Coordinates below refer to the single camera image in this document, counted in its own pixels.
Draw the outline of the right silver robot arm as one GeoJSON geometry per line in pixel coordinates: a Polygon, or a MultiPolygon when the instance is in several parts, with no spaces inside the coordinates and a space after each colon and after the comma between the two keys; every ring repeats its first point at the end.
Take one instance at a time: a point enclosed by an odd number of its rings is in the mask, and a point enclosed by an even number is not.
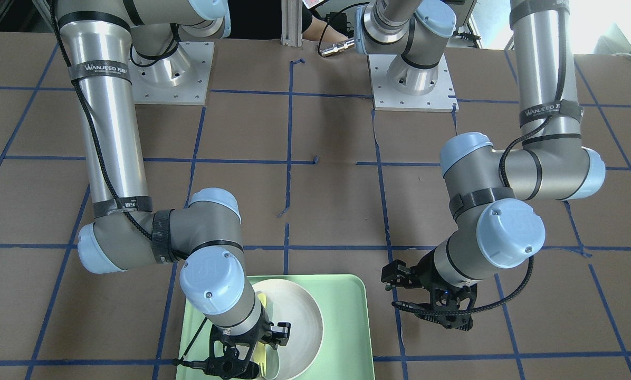
{"type": "Polygon", "coordinates": [[[195,193],[182,210],[153,211],[145,180],[129,55],[132,32],[164,23],[222,20],[226,1],[51,1],[53,32],[81,104],[94,221],[78,253],[93,273],[182,260],[180,286],[211,322],[209,357],[174,365],[229,378],[258,378],[259,343],[286,346],[288,322],[272,322],[245,272],[241,216],[222,188],[195,193]]]}

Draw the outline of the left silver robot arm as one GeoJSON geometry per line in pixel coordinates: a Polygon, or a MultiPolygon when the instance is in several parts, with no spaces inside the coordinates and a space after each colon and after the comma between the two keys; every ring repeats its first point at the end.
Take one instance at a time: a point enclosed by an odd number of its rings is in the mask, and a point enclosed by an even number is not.
{"type": "Polygon", "coordinates": [[[440,151],[449,209],[447,240],[410,267],[381,270],[386,290],[425,289],[427,303],[398,310],[446,329],[470,330],[472,314],[498,308],[527,286],[546,229],[531,199],[566,201],[600,190],[606,167],[581,142],[575,63],[567,37],[568,1],[512,1],[521,136],[496,150],[479,132],[456,135],[440,151]]]}

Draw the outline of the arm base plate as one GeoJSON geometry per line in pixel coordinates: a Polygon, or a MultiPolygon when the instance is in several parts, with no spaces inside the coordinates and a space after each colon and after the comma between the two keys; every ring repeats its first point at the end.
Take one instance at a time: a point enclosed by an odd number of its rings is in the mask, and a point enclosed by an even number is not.
{"type": "Polygon", "coordinates": [[[215,45],[212,42],[182,42],[178,50],[151,67],[128,62],[136,104],[206,104],[215,45]]]}
{"type": "Polygon", "coordinates": [[[446,58],[430,69],[408,65],[400,55],[368,56],[374,108],[386,111],[458,111],[446,58]]]}

